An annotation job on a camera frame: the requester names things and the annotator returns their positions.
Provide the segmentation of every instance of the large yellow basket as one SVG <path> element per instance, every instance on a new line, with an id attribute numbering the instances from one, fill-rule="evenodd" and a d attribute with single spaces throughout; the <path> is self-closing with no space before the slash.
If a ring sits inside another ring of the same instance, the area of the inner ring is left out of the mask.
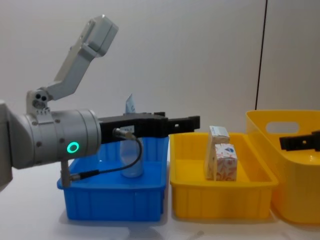
<path id="1" fill-rule="evenodd" d="M 276 177 L 246 134 L 231 133 L 238 157 L 237 181 L 206 180 L 207 133 L 170 136 L 172 208 L 179 218 L 263 219 L 269 216 Z"/>
<path id="2" fill-rule="evenodd" d="M 270 133 L 272 122 L 298 124 L 295 133 Z M 279 137 L 309 135 L 320 130 L 320 111 L 259 110 L 246 113 L 250 142 L 279 181 L 272 204 L 285 219 L 303 224 L 320 224 L 320 152 L 281 150 Z"/>

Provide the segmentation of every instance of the small carton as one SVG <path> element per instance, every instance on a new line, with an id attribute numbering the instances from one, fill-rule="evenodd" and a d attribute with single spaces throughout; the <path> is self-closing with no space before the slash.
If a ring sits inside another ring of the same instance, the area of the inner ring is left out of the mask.
<path id="1" fill-rule="evenodd" d="M 215 181 L 236 181 L 238 158 L 232 144 L 216 144 Z"/>
<path id="2" fill-rule="evenodd" d="M 204 160 L 204 176 L 208 180 L 214 179 L 216 144 L 228 144 L 229 134 L 223 126 L 210 126 L 208 142 L 206 147 L 206 156 Z"/>

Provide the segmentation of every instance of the printed label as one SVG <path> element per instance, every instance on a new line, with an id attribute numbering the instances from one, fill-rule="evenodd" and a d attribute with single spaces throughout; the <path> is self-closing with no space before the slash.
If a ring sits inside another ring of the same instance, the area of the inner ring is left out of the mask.
<path id="1" fill-rule="evenodd" d="M 130 126 L 122 126 L 120 127 L 121 130 L 124 130 L 124 131 L 128 131 L 128 132 L 131 132 L 131 133 L 135 133 L 135 126 L 134 125 L 130 125 Z"/>

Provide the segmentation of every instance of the black cable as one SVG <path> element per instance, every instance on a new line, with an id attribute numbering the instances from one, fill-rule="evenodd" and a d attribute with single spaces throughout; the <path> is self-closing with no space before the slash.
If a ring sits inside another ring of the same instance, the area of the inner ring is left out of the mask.
<path id="1" fill-rule="evenodd" d="M 78 175 L 78 177 L 76 178 L 77 180 L 82 180 L 82 179 L 86 179 L 86 178 L 90 178 L 99 174 L 108 174 L 108 173 L 112 173 L 112 172 L 117 172 L 117 171 L 122 171 L 128 168 L 131 168 L 133 165 L 135 165 L 142 156 L 142 143 L 138 138 L 135 138 L 134 141 L 136 141 L 139 145 L 139 154 L 138 157 L 136 158 L 136 160 L 134 160 L 132 163 L 126 165 L 126 166 L 122 166 L 122 167 L 118 167 L 118 168 L 112 168 L 112 169 L 107 169 L 107 170 L 92 170 L 92 171 L 83 171 L 83 172 L 79 172 L 79 173 L 75 173 L 75 175 Z"/>
<path id="2" fill-rule="evenodd" d="M 259 73 L 258 73 L 258 83 L 257 83 L 257 86 L 256 86 L 254 110 L 257 110 L 257 106 L 258 106 L 258 95 L 259 95 L 262 55 L 263 55 L 263 52 L 264 52 L 264 41 L 265 41 L 266 19 L 267 19 L 267 7 L 268 7 L 268 0 L 265 0 L 263 29 L 262 29 L 262 41 L 261 41 L 261 52 L 260 52 L 260 62 L 259 62 Z"/>

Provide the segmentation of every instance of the black cable on wall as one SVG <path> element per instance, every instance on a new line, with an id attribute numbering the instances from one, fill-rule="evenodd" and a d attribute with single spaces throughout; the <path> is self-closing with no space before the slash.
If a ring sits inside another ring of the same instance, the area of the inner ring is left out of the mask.
<path id="1" fill-rule="evenodd" d="M 258 95 L 259 95 L 259 85 L 260 85 L 262 54 L 264 52 L 265 29 L 266 29 L 266 19 L 267 19 L 267 7 L 268 7 L 268 0 L 265 0 L 263 30 L 262 30 L 262 41 L 261 41 L 261 52 L 260 52 L 260 63 L 259 63 L 258 83 L 257 83 L 257 86 L 256 86 L 256 96 L 255 96 L 255 107 L 254 107 L 254 110 L 257 110 L 257 105 L 258 105 Z"/>

